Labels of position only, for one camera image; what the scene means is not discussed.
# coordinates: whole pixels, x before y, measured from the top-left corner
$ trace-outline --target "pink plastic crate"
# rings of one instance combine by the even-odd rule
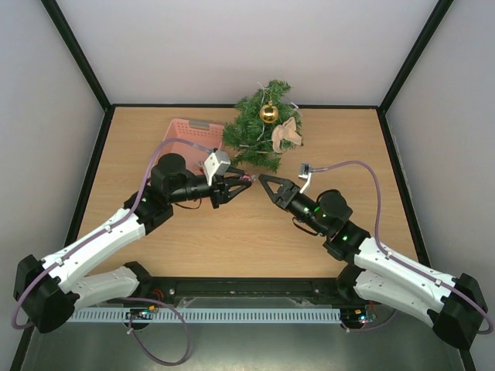
[[[165,139],[169,138],[181,138],[187,141],[193,141],[199,145],[204,145],[208,148],[221,149],[222,146],[222,134],[224,132],[224,126],[219,124],[211,124],[203,121],[183,120],[180,118],[174,118],[170,121],[169,128],[165,133]],[[167,144],[160,156],[165,153],[178,153],[186,159],[186,166],[188,170],[196,174],[200,173],[199,164],[203,163],[207,154],[198,148],[193,148],[190,145],[184,143],[169,143]]]

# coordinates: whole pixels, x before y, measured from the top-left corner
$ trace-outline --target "wooden tabletop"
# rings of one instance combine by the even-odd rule
[[[230,108],[119,107],[115,110],[84,215],[80,236],[101,225],[134,193],[145,167],[173,118],[223,124]],[[357,159],[377,173],[382,196],[381,239],[416,259],[390,159],[375,110],[302,110],[305,145],[282,156],[277,176],[298,184],[301,162],[314,167]],[[261,169],[240,166],[258,175]],[[372,233],[377,211],[373,180],[351,165],[313,176],[306,194],[316,198],[338,189],[354,213],[352,221]],[[292,225],[256,182],[219,209],[205,200],[198,210],[174,207],[174,217],[150,235],[102,263],[93,273],[137,260],[152,275],[169,277],[336,277],[344,263]]]

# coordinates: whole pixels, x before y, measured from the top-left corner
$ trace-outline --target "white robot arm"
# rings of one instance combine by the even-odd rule
[[[306,189],[310,172],[304,172]],[[289,179],[262,174],[259,181],[271,201],[293,215],[295,226],[325,237],[329,254],[348,263],[337,278],[340,296],[389,305],[423,321],[448,344],[469,349],[487,311],[474,278],[435,271],[384,246],[349,220],[353,210],[335,189],[313,201]],[[278,190],[273,192],[269,183],[279,184]]]
[[[204,175],[194,175],[186,170],[182,156],[164,155],[153,167],[137,203],[135,193],[109,220],[78,241],[41,260],[33,255],[22,259],[17,268],[14,298],[26,297],[21,307],[38,330],[50,332],[74,310],[89,305],[131,295],[146,296],[151,276],[137,262],[112,272],[85,276],[122,247],[161,226],[172,217],[173,204],[210,198],[216,209],[251,186],[243,171],[230,167],[223,151],[210,153],[203,170]],[[226,172],[234,175],[226,177]],[[26,288],[35,280],[39,283],[26,294]]]

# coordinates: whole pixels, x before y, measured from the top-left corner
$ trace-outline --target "gold ornament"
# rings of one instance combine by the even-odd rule
[[[260,109],[260,119],[266,124],[273,124],[278,120],[278,108],[271,100]]]

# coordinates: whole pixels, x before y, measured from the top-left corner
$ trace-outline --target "small white object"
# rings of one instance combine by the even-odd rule
[[[295,104],[294,102],[291,102],[291,105],[294,107],[294,109],[292,111],[296,111],[299,114],[299,116],[301,116],[301,117],[304,116],[301,113],[301,111],[299,110],[299,106],[297,104]]]
[[[301,169],[299,170],[299,178],[305,179],[306,183],[304,183],[299,193],[304,193],[309,188],[309,185],[311,184],[311,175],[311,165],[303,162],[301,164]]]
[[[215,175],[225,174],[229,167],[230,158],[226,152],[220,150],[212,152],[203,164],[204,175],[207,177],[208,185],[213,184]]]

